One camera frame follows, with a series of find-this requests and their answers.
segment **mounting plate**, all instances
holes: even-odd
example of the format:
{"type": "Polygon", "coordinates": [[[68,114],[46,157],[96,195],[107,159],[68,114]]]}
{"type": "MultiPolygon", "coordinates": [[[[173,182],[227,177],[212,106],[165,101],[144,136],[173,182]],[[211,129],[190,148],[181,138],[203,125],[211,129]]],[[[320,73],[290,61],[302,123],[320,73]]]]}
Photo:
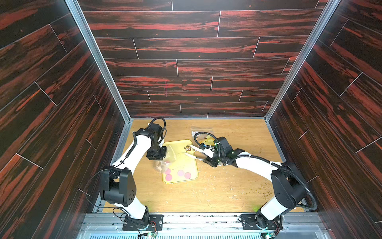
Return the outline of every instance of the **mounting plate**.
{"type": "MultiPolygon", "coordinates": [[[[158,215],[158,214],[149,215],[149,227],[145,231],[154,231],[155,230],[154,224],[150,223],[152,221],[155,222],[156,227],[157,227],[157,231],[161,231],[162,226],[163,226],[163,215],[158,215]]],[[[125,220],[123,222],[122,230],[123,231],[136,231],[137,228],[133,226],[131,220],[125,220]]]]}
{"type": "MultiPolygon", "coordinates": [[[[256,214],[241,214],[241,225],[243,226],[243,230],[261,230],[257,227],[255,222],[256,214]]],[[[271,228],[268,230],[276,230],[276,225],[272,223],[271,228]]]]}

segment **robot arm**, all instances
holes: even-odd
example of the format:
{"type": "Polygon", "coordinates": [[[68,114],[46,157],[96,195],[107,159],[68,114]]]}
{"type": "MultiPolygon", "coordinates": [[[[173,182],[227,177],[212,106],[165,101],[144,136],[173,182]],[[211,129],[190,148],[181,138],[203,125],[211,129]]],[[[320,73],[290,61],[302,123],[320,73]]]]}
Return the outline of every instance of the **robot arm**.
{"type": "Polygon", "coordinates": [[[207,132],[195,134],[194,140],[202,149],[199,151],[207,156],[203,162],[210,166],[233,165],[234,167],[250,170],[272,182],[275,196],[256,212],[255,220],[260,229],[268,229],[274,219],[289,212],[296,206],[310,210],[317,208],[315,197],[310,192],[304,177],[294,163],[289,161],[285,163],[271,162],[262,157],[252,156],[242,149],[233,150],[226,138],[216,138],[207,132]],[[197,141],[199,134],[207,134],[213,137],[215,146],[200,144],[197,141]],[[311,198],[312,207],[298,204],[305,195],[311,198]]]}
{"type": "Polygon", "coordinates": [[[145,152],[148,159],[162,160],[166,156],[166,147],[160,146],[163,143],[165,127],[166,122],[163,118],[155,118],[146,128],[133,132],[134,141],[126,152],[101,174],[101,199],[120,207],[138,229],[147,227],[149,211],[135,197],[133,174],[145,152]],[[157,119],[163,120],[163,128],[153,123],[157,119]]]}

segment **yellow tray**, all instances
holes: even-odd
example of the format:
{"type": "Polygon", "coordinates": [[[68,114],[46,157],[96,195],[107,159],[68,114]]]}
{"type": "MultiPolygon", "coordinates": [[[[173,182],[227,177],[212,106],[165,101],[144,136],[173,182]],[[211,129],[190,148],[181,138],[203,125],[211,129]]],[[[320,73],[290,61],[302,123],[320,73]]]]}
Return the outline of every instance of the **yellow tray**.
{"type": "MultiPolygon", "coordinates": [[[[169,168],[164,174],[162,174],[162,180],[165,184],[173,184],[176,182],[185,182],[195,180],[198,177],[196,161],[193,158],[188,157],[185,153],[185,147],[187,145],[192,145],[191,140],[179,140],[172,142],[165,142],[163,146],[170,145],[173,150],[172,153],[168,153],[168,156],[163,160],[166,162],[171,162],[169,168]]],[[[187,153],[194,155],[194,150],[188,151],[187,153]]]]}

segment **cable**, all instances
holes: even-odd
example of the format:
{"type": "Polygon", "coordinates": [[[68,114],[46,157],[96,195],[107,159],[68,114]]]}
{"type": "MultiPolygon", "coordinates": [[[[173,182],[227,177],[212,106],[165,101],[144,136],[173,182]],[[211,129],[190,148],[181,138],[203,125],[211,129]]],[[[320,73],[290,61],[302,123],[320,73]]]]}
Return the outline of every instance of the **cable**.
{"type": "Polygon", "coordinates": [[[161,120],[163,120],[163,128],[166,128],[166,121],[165,121],[165,119],[163,119],[162,117],[156,117],[156,118],[154,118],[154,119],[152,119],[151,120],[151,122],[150,122],[150,124],[152,124],[155,120],[158,120],[158,119],[161,119],[161,120]]]}
{"type": "Polygon", "coordinates": [[[195,135],[194,135],[194,141],[197,145],[199,145],[200,148],[206,148],[204,147],[203,145],[201,145],[198,141],[197,141],[197,136],[198,135],[201,135],[201,134],[207,134],[209,136],[211,136],[212,138],[214,138],[216,140],[216,150],[218,152],[218,156],[219,156],[219,160],[220,162],[222,162],[222,157],[220,155],[220,145],[219,145],[219,140],[217,139],[217,137],[209,132],[197,132],[195,135]]]}
{"type": "Polygon", "coordinates": [[[265,159],[265,158],[262,158],[262,157],[259,157],[259,156],[254,156],[254,155],[241,155],[241,156],[237,156],[236,158],[232,159],[229,161],[229,163],[227,162],[227,164],[232,164],[233,161],[235,161],[236,159],[238,158],[255,158],[255,159],[259,159],[259,160],[262,160],[272,166],[275,166],[277,167],[278,169],[281,169],[282,171],[286,172],[287,174],[289,174],[290,176],[292,176],[294,179],[297,180],[297,182],[304,188],[306,194],[309,196],[309,198],[311,199],[312,201],[312,206],[306,206],[306,205],[303,205],[303,204],[297,204],[296,207],[301,207],[301,208],[305,208],[305,209],[308,209],[308,210],[316,210],[317,209],[317,200],[316,198],[314,197],[313,193],[310,191],[308,185],[300,178],[298,177],[294,172],[292,172],[292,170],[286,168],[286,167],[283,167],[283,166],[280,166],[278,164],[275,164],[275,163],[271,163],[269,160],[265,159]]]}
{"type": "Polygon", "coordinates": [[[203,148],[203,149],[206,148],[206,147],[204,147],[203,145],[201,145],[201,144],[197,141],[197,136],[198,136],[198,135],[201,135],[202,133],[211,136],[212,138],[216,139],[217,143],[219,143],[219,140],[216,138],[215,135],[213,135],[213,134],[211,134],[211,133],[208,133],[208,132],[197,132],[197,133],[194,135],[194,140],[195,140],[195,143],[196,143],[199,147],[201,147],[201,148],[203,148]]]}

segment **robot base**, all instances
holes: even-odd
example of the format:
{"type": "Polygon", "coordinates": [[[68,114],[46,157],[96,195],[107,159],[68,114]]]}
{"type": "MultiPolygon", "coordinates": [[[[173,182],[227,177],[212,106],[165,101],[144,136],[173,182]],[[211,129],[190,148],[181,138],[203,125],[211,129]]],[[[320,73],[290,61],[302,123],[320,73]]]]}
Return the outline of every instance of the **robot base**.
{"type": "Polygon", "coordinates": [[[146,207],[145,214],[142,219],[134,219],[126,217],[123,222],[123,231],[161,231],[163,226],[163,215],[149,215],[149,209],[146,207]]]}

